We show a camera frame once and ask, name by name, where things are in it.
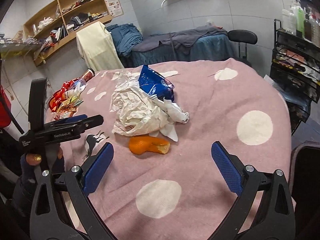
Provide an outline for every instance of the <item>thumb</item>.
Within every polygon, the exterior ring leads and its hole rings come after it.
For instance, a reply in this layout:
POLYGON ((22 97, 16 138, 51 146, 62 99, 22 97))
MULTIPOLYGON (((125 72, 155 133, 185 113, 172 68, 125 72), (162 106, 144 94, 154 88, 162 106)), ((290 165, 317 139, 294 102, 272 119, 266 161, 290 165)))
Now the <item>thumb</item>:
POLYGON ((26 155, 26 161, 31 166, 39 165, 41 163, 41 160, 41 155, 39 154, 28 153, 26 155))

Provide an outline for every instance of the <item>wooden bookcase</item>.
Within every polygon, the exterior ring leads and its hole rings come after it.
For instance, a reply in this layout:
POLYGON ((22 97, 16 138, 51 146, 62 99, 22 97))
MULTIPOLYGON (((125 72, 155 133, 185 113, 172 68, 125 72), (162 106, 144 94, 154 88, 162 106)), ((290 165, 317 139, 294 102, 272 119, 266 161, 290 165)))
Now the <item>wooden bookcase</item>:
MULTIPOLYGON (((110 15, 110 12, 108 10, 108 7, 106 5, 105 0, 91 0, 87 3, 79 5, 75 8, 73 8, 72 10, 62 14, 62 9, 70 7, 71 5, 75 4, 77 1, 79 1, 79 0, 54 0, 53 2, 48 4, 46 7, 42 8, 39 12, 37 12, 31 19, 29 19, 23 25, 26 38, 28 38, 30 36, 30 37, 34 37, 34 38, 40 40, 40 39, 44 39, 44 38, 49 37, 51 30, 62 26, 63 23, 65 26, 67 26, 71 17, 75 17, 81 12, 82 13, 89 13, 90 12, 91 14, 93 14, 93 13, 102 14, 104 12, 108 12, 107 16, 98 18, 97 20, 95 20, 93 22, 89 22, 89 23, 85 24, 83 27, 77 29, 76 31, 71 31, 71 32, 67 31, 68 36, 61 39, 58 43, 55 44, 54 47, 51 47, 50 49, 48 49, 45 52, 45 54, 43 55, 44 59, 48 59, 58 49, 60 49, 61 47, 66 45, 68 42, 73 40, 76 37, 76 33, 79 30, 82 30, 83 28, 95 23, 96 21, 100 21, 102 23, 111 22, 112 16, 110 15), (57 7, 60 10, 61 16, 59 18, 55 19, 55 13, 56 13, 57 7), (51 17, 52 19, 55 19, 55 20, 52 23, 50 23, 49 25, 47 25, 44 29, 39 31, 39 33, 34 35, 33 28, 32 28, 33 24, 38 26, 39 22, 42 21, 45 17, 46 18, 51 17)), ((36 66, 41 65, 42 62, 43 61, 40 58, 37 58, 35 60, 36 66)))

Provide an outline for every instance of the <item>gray blanket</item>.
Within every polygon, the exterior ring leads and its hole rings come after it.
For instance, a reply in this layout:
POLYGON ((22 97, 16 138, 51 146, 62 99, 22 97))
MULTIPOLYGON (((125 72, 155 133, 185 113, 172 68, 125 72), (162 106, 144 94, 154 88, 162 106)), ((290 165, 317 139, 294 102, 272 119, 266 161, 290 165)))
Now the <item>gray blanket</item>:
POLYGON ((151 36, 143 40, 140 44, 133 47, 133 51, 147 52, 161 45, 173 46, 176 50, 189 54, 191 46, 201 37, 224 34, 228 35, 224 29, 214 26, 201 26, 192 30, 185 30, 176 33, 151 36))

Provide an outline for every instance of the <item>gold glitter fingernail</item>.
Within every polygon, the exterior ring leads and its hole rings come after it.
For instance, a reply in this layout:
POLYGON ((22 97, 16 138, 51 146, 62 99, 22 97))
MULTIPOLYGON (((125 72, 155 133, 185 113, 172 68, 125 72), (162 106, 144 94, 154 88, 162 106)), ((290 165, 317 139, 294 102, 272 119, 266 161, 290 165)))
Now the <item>gold glitter fingernail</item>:
POLYGON ((35 155, 35 160, 36 160, 37 162, 39 162, 39 161, 41 160, 41 155, 36 154, 36 155, 35 155))

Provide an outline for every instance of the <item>chair backrest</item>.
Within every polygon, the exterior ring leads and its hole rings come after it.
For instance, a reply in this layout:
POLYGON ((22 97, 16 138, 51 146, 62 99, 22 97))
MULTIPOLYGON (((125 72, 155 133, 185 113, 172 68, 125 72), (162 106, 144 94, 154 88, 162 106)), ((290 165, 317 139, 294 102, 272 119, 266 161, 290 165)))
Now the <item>chair backrest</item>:
POLYGON ((248 44, 256 44, 258 37, 255 33, 247 30, 232 30, 228 32, 228 38, 234 42, 243 42, 248 44))

